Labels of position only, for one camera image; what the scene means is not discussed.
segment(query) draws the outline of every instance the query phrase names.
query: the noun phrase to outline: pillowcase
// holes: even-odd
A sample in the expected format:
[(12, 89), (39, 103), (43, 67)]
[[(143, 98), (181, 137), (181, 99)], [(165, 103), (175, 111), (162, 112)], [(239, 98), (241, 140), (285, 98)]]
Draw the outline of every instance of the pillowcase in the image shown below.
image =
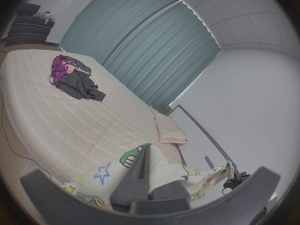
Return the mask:
[(156, 122), (157, 133), (159, 141), (161, 143), (187, 143), (187, 135), (182, 131), (172, 120), (159, 113), (158, 111), (151, 109)]

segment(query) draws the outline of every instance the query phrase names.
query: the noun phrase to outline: teal curtain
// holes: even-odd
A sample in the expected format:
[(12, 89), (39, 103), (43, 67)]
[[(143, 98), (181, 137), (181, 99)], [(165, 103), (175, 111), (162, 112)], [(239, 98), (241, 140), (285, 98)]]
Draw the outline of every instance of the teal curtain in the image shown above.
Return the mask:
[(60, 43), (92, 56), (141, 100), (170, 104), (220, 52), (181, 0), (93, 0)]

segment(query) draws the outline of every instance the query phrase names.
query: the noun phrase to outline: cartoon print blanket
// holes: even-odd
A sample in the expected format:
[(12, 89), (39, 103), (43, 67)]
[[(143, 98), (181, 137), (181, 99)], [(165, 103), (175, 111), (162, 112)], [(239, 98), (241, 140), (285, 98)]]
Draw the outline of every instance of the cartoon print blanket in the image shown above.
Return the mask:
[(103, 166), (73, 177), (73, 181), (65, 183), (62, 187), (93, 205), (107, 205), (110, 203), (110, 195), (126, 174), (141, 148), (146, 145), (150, 145), (149, 194), (155, 188), (181, 180), (190, 193), (191, 200), (195, 201), (202, 198), (206, 191), (223, 176), (233, 178), (234, 168), (229, 161), (217, 169), (205, 172), (169, 163), (157, 146), (146, 143), (107, 164), (103, 164)]

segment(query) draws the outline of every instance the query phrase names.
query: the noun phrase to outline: ceiling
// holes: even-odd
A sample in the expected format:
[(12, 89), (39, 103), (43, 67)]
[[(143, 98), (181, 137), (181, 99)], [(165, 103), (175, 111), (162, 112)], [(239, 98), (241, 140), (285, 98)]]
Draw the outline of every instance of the ceiling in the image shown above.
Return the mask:
[(185, 0), (222, 49), (263, 49), (300, 60), (298, 34), (276, 0)]

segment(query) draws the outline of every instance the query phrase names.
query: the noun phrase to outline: striped bed sheet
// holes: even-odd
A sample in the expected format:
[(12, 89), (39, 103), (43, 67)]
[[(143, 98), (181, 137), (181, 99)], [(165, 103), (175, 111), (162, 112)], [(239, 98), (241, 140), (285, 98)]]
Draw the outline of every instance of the striped bed sheet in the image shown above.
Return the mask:
[[(92, 69), (91, 79), (106, 94), (103, 102), (77, 100), (49, 82), (59, 54)], [(160, 143), (151, 108), (92, 57), (49, 50), (16, 50), (1, 68), (9, 120), (21, 143), (41, 166), (65, 178), (85, 173), (145, 143), (158, 146), (181, 164), (174, 144)]]

